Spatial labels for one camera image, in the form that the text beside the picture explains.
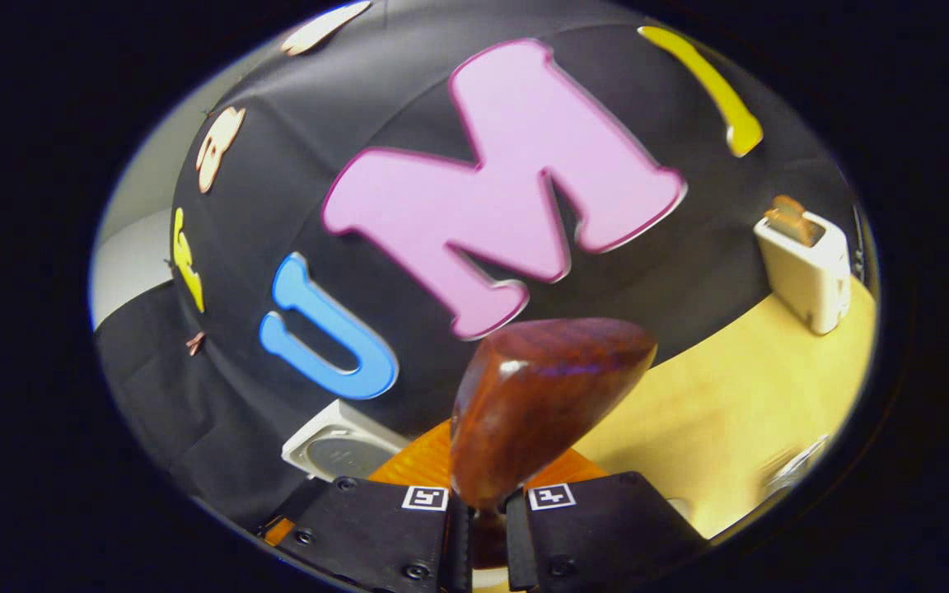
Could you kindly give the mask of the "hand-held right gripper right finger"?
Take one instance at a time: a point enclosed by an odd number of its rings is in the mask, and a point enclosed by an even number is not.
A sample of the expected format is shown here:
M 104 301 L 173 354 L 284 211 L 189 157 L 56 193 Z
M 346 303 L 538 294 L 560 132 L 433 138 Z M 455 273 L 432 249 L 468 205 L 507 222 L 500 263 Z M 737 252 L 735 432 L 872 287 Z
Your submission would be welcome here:
M 565 451 L 503 499 L 507 593 L 643 593 L 709 549 L 640 473 Z

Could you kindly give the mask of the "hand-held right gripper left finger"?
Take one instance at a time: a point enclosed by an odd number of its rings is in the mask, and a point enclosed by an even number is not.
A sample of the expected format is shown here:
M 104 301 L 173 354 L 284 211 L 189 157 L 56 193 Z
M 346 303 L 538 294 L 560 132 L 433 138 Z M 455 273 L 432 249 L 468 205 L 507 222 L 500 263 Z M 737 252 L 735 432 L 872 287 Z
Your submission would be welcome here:
M 370 593 L 472 593 L 467 515 L 451 499 L 448 446 L 441 422 L 368 479 L 312 479 L 259 539 Z

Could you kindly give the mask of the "white rice cooker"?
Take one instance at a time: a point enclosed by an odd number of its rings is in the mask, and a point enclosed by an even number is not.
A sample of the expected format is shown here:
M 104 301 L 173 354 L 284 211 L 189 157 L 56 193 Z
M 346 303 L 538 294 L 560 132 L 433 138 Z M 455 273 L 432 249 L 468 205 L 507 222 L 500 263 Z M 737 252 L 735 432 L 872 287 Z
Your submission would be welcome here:
M 322 409 L 280 447 L 280 458 L 316 479 L 367 479 L 411 442 L 343 400 Z

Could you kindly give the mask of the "brown wooden spoon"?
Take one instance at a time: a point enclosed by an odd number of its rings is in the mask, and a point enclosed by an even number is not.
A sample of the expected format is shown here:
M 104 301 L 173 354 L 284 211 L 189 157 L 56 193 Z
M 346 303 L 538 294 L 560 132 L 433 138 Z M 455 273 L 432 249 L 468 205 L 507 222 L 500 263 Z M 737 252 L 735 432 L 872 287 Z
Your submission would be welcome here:
M 657 349 L 615 318 L 523 320 L 479 342 L 453 401 L 448 462 L 474 569 L 506 566 L 506 499 L 616 408 Z

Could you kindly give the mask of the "clear glass chopstick holder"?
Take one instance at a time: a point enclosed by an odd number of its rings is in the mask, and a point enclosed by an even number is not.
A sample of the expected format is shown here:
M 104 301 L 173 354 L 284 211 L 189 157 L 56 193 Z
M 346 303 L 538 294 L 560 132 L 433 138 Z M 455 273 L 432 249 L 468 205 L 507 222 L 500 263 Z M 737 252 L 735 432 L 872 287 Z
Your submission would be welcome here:
M 821 435 L 809 446 L 798 453 L 784 455 L 774 465 L 769 466 L 767 477 L 762 480 L 761 495 L 768 499 L 787 489 L 794 488 L 817 465 L 825 448 L 831 443 L 832 436 Z

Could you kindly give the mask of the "white toaster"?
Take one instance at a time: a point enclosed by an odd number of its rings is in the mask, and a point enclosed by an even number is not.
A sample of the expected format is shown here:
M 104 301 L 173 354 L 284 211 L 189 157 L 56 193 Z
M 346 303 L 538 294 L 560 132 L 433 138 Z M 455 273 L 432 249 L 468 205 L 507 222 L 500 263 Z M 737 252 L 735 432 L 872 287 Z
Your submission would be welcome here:
M 818 232 L 812 246 L 781 233 L 762 217 L 753 226 L 769 288 L 813 334 L 831 333 L 851 303 L 851 266 L 846 233 L 812 212 L 803 214 Z

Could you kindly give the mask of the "brown toast slice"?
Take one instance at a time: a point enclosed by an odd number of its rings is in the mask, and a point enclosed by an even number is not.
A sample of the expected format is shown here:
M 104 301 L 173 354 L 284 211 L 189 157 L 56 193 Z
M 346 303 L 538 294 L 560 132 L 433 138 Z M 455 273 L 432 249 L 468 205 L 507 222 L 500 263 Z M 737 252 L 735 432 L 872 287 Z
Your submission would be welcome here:
M 784 194 L 776 195 L 764 213 L 769 228 L 796 244 L 811 248 L 825 235 L 825 229 L 806 215 L 807 210 L 801 203 Z

